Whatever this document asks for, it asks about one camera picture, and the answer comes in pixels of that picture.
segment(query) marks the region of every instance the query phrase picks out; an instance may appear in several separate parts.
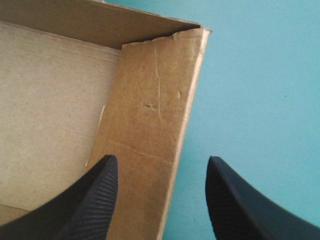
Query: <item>crease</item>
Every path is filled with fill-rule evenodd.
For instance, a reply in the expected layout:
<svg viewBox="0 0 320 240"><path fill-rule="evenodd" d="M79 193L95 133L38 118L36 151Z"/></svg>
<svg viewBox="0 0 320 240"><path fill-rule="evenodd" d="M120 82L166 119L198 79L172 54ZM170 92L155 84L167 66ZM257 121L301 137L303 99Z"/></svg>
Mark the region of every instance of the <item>crease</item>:
<svg viewBox="0 0 320 240"><path fill-rule="evenodd" d="M161 94L161 78L158 72L158 52L157 52L157 42L154 42L154 53L155 53L155 77L158 79L158 114L161 117L160 113L160 94Z"/></svg>
<svg viewBox="0 0 320 240"><path fill-rule="evenodd" d="M163 158L163 157L161 157L161 156L154 155L154 154L151 154L151 153L146 153L146 152L144 152L144 151L136 150L136 149L134 149L133 147L131 147L131 146L125 144L125 143L122 143L122 142L120 142L120 141L113 140L113 139L111 139L111 138L109 138L109 137L106 137L105 139L106 139L106 140L109 140L110 142L113 142L113 143L115 143L115 144L119 144L119 145L121 145L121 146L124 146L124 147L130 149L131 151L133 151L133 152L135 152L135 153L137 153L137 154L144 155L144 156L147 156L147 157L156 158L156 159L161 159L163 162L165 162L165 163L167 163L167 164L169 164L169 165L172 165L172 164L173 164L172 162L169 162L168 160L166 160L165 158Z"/></svg>

